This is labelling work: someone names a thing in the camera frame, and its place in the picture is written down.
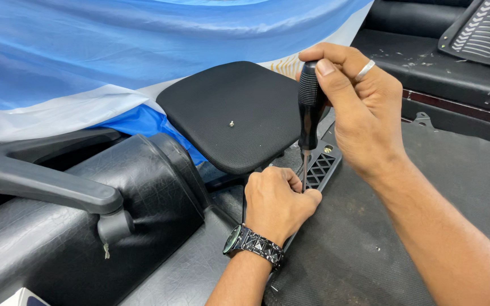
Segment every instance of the lattice grille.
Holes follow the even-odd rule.
[[[313,188],[317,189],[321,182],[323,181],[324,177],[326,177],[326,173],[336,162],[336,159],[334,157],[321,154],[315,163],[309,168],[308,171],[308,176],[307,176],[307,183],[305,185],[306,189]]]

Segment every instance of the watch face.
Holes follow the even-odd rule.
[[[230,233],[228,240],[226,240],[226,245],[224,245],[224,249],[222,250],[222,254],[226,255],[228,251],[234,246],[236,243],[237,237],[240,235],[241,226],[236,226],[236,228]]]

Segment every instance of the wristwatch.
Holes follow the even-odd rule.
[[[253,232],[245,224],[236,226],[230,233],[222,254],[226,255],[235,250],[247,250],[262,256],[272,264],[272,271],[280,267],[283,256],[278,245]]]

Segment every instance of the dark red trim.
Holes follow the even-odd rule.
[[[463,114],[472,118],[490,122],[490,110],[487,111],[482,108],[469,106],[455,101],[441,99],[438,97],[414,92],[412,90],[407,90],[407,89],[404,89],[402,91],[402,97],[413,101],[421,102],[424,104],[432,105],[435,107],[443,108],[448,111]]]

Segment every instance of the hand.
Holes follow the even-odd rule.
[[[302,182],[289,168],[268,167],[252,173],[245,186],[245,226],[282,247],[321,202],[318,190],[301,191]]]
[[[315,72],[334,107],[337,146],[362,178],[381,177],[409,161],[402,143],[402,84],[397,79],[374,66],[356,83],[370,59],[351,47],[323,42],[300,53],[299,59],[319,60]]]

